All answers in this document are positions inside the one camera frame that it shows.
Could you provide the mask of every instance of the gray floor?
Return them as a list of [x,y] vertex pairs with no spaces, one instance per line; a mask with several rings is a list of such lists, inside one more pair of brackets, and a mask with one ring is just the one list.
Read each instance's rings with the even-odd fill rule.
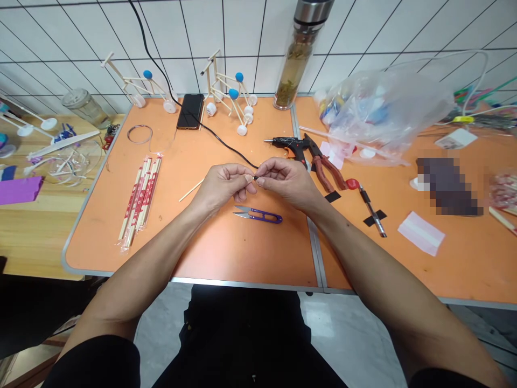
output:
[[[179,351],[178,334],[191,288],[170,283],[142,316],[135,337],[141,354],[142,388],[152,387]],[[305,323],[312,330],[312,344],[350,388],[407,386],[386,328],[358,297],[299,295]],[[483,341],[517,387],[517,349],[470,309],[451,309]]]

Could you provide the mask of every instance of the left hand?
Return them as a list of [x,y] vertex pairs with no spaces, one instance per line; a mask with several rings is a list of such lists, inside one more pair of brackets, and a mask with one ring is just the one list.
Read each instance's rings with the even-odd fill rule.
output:
[[210,168],[205,180],[194,196],[191,205],[216,214],[233,196],[235,202],[246,200],[246,192],[256,194],[253,172],[238,163],[215,165]]

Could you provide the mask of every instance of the pen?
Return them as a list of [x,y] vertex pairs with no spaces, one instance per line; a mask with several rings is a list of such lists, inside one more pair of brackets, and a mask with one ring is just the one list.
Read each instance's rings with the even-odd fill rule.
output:
[[368,197],[368,194],[366,194],[366,190],[364,189],[364,187],[362,187],[361,184],[359,185],[359,191],[361,192],[362,199],[363,199],[363,201],[365,201],[365,204],[368,207],[368,210],[370,210],[370,214],[372,215],[373,221],[375,222],[375,226],[377,226],[377,230],[379,231],[379,234],[381,235],[381,237],[388,237],[386,235],[386,232],[384,231],[384,228],[382,227],[379,216],[372,208],[372,204],[370,203],[370,198]]

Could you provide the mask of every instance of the thread snips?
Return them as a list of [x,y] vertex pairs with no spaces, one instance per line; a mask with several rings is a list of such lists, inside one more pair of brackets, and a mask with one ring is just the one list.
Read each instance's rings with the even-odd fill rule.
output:
[[[242,210],[242,212],[234,212],[236,216],[244,217],[244,218],[250,218],[250,219],[256,219],[258,221],[266,221],[271,222],[273,224],[279,224],[282,222],[282,216],[279,216],[278,214],[268,213],[264,212],[262,210],[253,209],[252,207],[247,206],[235,206],[238,209]],[[252,214],[249,214],[249,212],[261,214],[261,217],[254,216]],[[275,219],[266,218],[266,216],[273,216]]]

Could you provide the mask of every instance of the wooden table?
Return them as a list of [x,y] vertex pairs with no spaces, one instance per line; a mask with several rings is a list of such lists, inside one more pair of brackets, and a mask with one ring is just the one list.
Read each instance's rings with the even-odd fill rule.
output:
[[[78,134],[95,130],[77,116],[56,118],[59,122],[56,129],[50,131],[52,135],[61,128],[62,122],[72,125]],[[123,115],[112,118],[118,123]],[[31,116],[24,119],[34,125],[39,123]],[[4,121],[0,123],[0,132],[6,133],[10,143],[19,147],[11,157],[0,159],[0,164],[16,165],[15,178],[22,178],[24,167],[30,165],[26,156],[49,145],[49,139],[36,131],[28,137],[18,137],[16,128]],[[101,142],[98,137],[92,139]],[[70,273],[63,268],[61,251],[103,158],[88,174],[89,179],[84,179],[76,187],[43,183],[34,202],[0,206],[0,255],[8,258],[5,274],[63,280],[83,278],[83,275]]]
[[[205,177],[212,165],[246,164],[206,129],[180,130],[175,135],[179,113],[166,113],[160,99],[147,101],[144,108],[132,107],[78,216],[63,251],[63,264],[70,271],[109,276],[190,203],[195,192],[182,202],[178,200]],[[218,105],[215,116],[205,116],[203,122],[258,165],[285,154],[264,139],[293,135],[291,112],[275,109],[272,102],[272,98],[258,100],[246,136],[236,133],[238,119],[235,115],[228,117],[222,105]],[[150,143],[135,144],[128,139],[128,131],[138,124],[152,128]],[[136,142],[148,136],[147,128],[131,133]],[[156,157],[153,153],[158,151],[163,153],[163,161],[147,227],[135,236],[130,250],[121,254],[117,239],[136,171],[146,155]],[[233,212],[239,210],[230,200],[191,241],[172,280],[323,291],[306,216],[262,189],[248,196],[244,205],[279,214],[283,222],[271,224],[235,216]]]
[[[300,126],[326,131],[318,118],[312,98],[296,100]],[[321,145],[323,137],[308,133]],[[489,135],[480,137],[468,147],[446,152],[434,142],[437,137],[418,137],[405,154],[410,167],[366,167],[346,161],[342,174],[345,179],[356,178],[368,191],[375,210],[387,214],[382,221],[388,238],[381,238],[375,226],[367,227],[369,217],[358,191],[343,191],[342,198],[332,205],[356,227],[404,264],[437,296],[455,304],[487,307],[517,308],[517,238],[488,214],[481,217],[440,216],[430,205],[429,193],[416,191],[409,181],[418,174],[418,157],[449,156],[458,158],[465,181],[481,200],[487,198],[488,176],[517,168],[517,140],[514,137]],[[313,179],[322,193],[323,187],[313,172]],[[334,184],[332,176],[327,177]],[[401,235],[397,229],[414,211],[445,233],[438,254],[432,257]],[[517,217],[504,213],[514,225]],[[352,287],[332,248],[320,235],[319,263],[326,292],[350,293]]]

